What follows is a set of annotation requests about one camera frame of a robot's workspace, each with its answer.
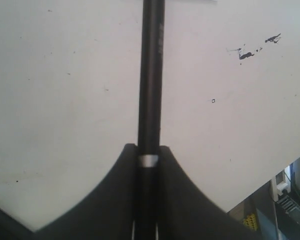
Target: black rod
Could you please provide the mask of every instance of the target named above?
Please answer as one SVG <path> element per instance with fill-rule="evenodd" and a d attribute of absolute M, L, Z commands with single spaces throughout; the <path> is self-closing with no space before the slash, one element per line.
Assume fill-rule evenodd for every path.
<path fill-rule="evenodd" d="M 160 145 L 165 0 L 143 1 L 138 149 L 157 155 Z"/>

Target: white surface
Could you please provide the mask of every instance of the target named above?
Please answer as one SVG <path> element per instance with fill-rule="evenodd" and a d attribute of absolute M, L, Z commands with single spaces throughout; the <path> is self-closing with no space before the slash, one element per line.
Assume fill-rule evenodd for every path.
<path fill-rule="evenodd" d="M 141 29 L 141 0 L 0 1 L 0 207 L 31 230 L 136 142 Z M 162 91 L 161 143 L 229 211 L 300 157 L 300 0 L 167 0 Z"/>

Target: ink stain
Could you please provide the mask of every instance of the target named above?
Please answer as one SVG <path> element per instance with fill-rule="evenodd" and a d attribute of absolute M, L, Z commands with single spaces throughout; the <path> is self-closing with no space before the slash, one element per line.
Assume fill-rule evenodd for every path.
<path fill-rule="evenodd" d="M 239 54 L 239 59 L 243 60 L 243 59 L 247 59 L 247 58 L 252 57 L 252 56 L 254 56 L 254 54 L 252 54 L 251 52 L 248 52 L 248 53 L 243 54 L 243 55 Z"/>
<path fill-rule="evenodd" d="M 265 43 L 270 42 L 273 44 L 277 44 L 279 42 L 279 40 L 281 39 L 280 35 L 281 35 L 281 33 L 279 33 L 276 36 L 272 36 L 272 37 L 268 38 L 267 40 L 265 40 L 264 42 Z"/>

